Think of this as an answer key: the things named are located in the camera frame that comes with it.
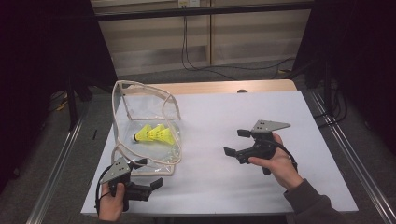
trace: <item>white tabletop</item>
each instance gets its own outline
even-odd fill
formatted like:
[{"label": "white tabletop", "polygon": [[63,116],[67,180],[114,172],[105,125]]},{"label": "white tabletop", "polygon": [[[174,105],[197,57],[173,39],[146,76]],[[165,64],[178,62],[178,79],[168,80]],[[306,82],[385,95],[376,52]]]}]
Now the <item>white tabletop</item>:
[{"label": "white tabletop", "polygon": [[[285,191],[260,167],[239,164],[225,156],[224,147],[251,147],[252,138],[238,137],[237,129],[251,130],[258,119],[287,122],[276,131],[299,163],[299,173],[332,200],[341,212],[357,211],[304,97],[299,91],[176,95],[182,117],[183,158],[172,176],[151,194],[148,202],[130,201],[128,213],[144,216],[273,215],[292,212]],[[110,164],[112,130],[81,213],[95,215],[94,193],[99,175]],[[147,185],[155,176],[133,177]]]}]

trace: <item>yellow shuttlecock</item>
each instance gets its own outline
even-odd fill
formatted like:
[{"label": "yellow shuttlecock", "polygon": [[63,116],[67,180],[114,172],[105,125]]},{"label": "yellow shuttlecock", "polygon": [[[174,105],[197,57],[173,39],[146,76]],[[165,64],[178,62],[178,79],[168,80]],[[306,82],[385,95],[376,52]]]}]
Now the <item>yellow shuttlecock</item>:
[{"label": "yellow shuttlecock", "polygon": [[171,134],[171,131],[168,128],[158,132],[156,139],[161,142],[168,143],[170,145],[173,145],[175,143],[173,135]]},{"label": "yellow shuttlecock", "polygon": [[151,131],[148,132],[148,137],[152,140],[160,140],[160,139],[157,139],[157,133],[164,129],[165,129],[165,125],[159,124],[159,125],[157,125],[157,127],[155,127],[154,129],[152,129]]},{"label": "yellow shuttlecock", "polygon": [[149,137],[149,132],[151,130],[151,126],[146,124],[138,133],[134,134],[133,139],[136,142],[152,142],[153,139]]}]

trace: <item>dark sleeve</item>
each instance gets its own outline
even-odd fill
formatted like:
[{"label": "dark sleeve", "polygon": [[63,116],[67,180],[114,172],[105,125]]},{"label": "dark sleeve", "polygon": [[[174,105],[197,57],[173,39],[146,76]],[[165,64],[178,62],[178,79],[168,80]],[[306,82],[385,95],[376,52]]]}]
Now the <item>dark sleeve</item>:
[{"label": "dark sleeve", "polygon": [[306,179],[296,189],[285,192],[285,198],[294,210],[296,224],[347,223],[344,216],[332,208],[329,197],[319,195]]},{"label": "dark sleeve", "polygon": [[120,222],[103,221],[103,220],[98,219],[96,221],[96,224],[120,224]]}]

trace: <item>cable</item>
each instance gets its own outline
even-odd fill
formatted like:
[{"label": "cable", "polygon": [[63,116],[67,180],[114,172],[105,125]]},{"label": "cable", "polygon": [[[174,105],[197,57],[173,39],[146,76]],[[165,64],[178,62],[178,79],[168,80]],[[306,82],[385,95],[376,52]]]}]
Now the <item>cable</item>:
[{"label": "cable", "polygon": [[[186,60],[187,63],[190,65],[191,68],[186,67],[186,65],[184,64],[184,54],[186,54]],[[291,61],[291,60],[295,60],[294,57],[289,57],[283,61],[281,61],[280,63],[276,63],[270,66],[266,66],[266,67],[259,67],[259,68],[247,68],[247,67],[239,67],[239,66],[231,66],[231,65],[213,65],[213,66],[205,66],[205,67],[195,67],[194,65],[192,65],[192,63],[190,62],[189,59],[189,52],[188,52],[188,44],[187,44],[187,17],[184,17],[184,34],[183,34],[183,46],[182,46],[182,51],[181,51],[181,62],[183,64],[183,67],[187,70],[187,71],[208,71],[208,72],[212,72],[212,73],[216,73],[218,75],[221,75],[223,77],[227,77],[229,79],[232,80],[237,80],[233,77],[228,77],[220,72],[216,72],[213,70],[209,70],[209,68],[233,68],[233,69],[243,69],[243,70],[250,70],[250,71],[258,71],[258,70],[265,70],[265,69],[270,69],[273,67],[278,68],[282,63]]]},{"label": "cable", "polygon": [[102,174],[101,174],[100,177],[99,177],[98,184],[96,185],[95,208],[96,208],[96,213],[98,214],[98,216],[99,216],[99,211],[100,211],[100,200],[101,200],[104,196],[106,196],[106,195],[109,193],[109,192],[108,192],[108,193],[102,195],[102,196],[99,198],[100,180],[103,178],[103,176],[105,176],[106,172],[111,168],[111,166],[112,166],[112,165],[108,166],[108,167],[102,172]]},{"label": "cable", "polygon": [[[184,51],[186,52],[187,62],[188,62],[189,65],[192,67],[192,69],[186,67],[186,65],[184,64]],[[197,67],[193,66],[193,65],[190,63],[190,60],[189,60],[189,53],[188,53],[188,51],[187,51],[187,17],[184,17],[184,37],[183,37],[183,47],[182,47],[182,49],[181,49],[181,63],[183,64],[183,67],[184,67],[187,71],[191,71],[191,72],[208,71],[208,72],[211,72],[211,73],[216,73],[216,74],[221,75],[221,76],[223,76],[223,77],[227,77],[227,78],[229,78],[229,79],[231,79],[231,80],[237,80],[237,79],[235,79],[235,78],[233,78],[233,77],[228,77],[228,76],[226,76],[226,75],[224,75],[224,74],[222,74],[222,73],[220,73],[220,72],[208,70],[208,69],[206,69],[206,68],[197,68]]]},{"label": "cable", "polygon": [[344,108],[345,108],[345,112],[344,112],[343,117],[341,117],[340,119],[338,118],[339,115],[341,114],[341,104],[339,103],[340,104],[340,110],[339,110],[339,113],[337,114],[337,116],[333,117],[332,120],[327,121],[326,123],[319,125],[318,126],[319,128],[323,128],[323,127],[327,127],[327,126],[330,126],[330,125],[337,124],[337,123],[341,122],[342,120],[344,120],[347,117],[347,111],[348,111],[347,98],[345,97],[344,94],[342,94],[342,96],[343,96]]},{"label": "cable", "polygon": [[298,170],[297,170],[297,162],[294,159],[294,157],[291,155],[291,153],[285,148],[285,146],[283,146],[282,144],[280,144],[278,142],[275,142],[275,141],[270,141],[270,140],[265,140],[265,139],[261,139],[260,141],[268,143],[270,145],[273,145],[274,147],[279,147],[280,149],[285,151],[288,154],[288,156],[290,157],[290,161],[291,161],[291,164],[293,164],[294,169],[296,169],[296,171],[298,172]]}]

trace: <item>human hand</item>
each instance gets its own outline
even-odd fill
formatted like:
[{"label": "human hand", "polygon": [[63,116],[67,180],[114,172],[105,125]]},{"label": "human hand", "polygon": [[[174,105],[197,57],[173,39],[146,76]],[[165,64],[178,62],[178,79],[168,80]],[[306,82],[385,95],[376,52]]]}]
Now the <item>human hand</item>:
[{"label": "human hand", "polygon": [[[278,134],[273,133],[273,136],[275,141],[282,144],[282,139]],[[278,147],[276,148],[276,153],[271,160],[250,157],[248,161],[271,170],[277,183],[286,190],[295,189],[303,182],[303,179],[291,164],[288,154]]]},{"label": "human hand", "polygon": [[102,195],[100,200],[99,219],[105,221],[120,220],[123,209],[123,196],[125,194],[125,186],[121,183],[117,184],[116,196],[111,196],[108,183],[102,185]]}]

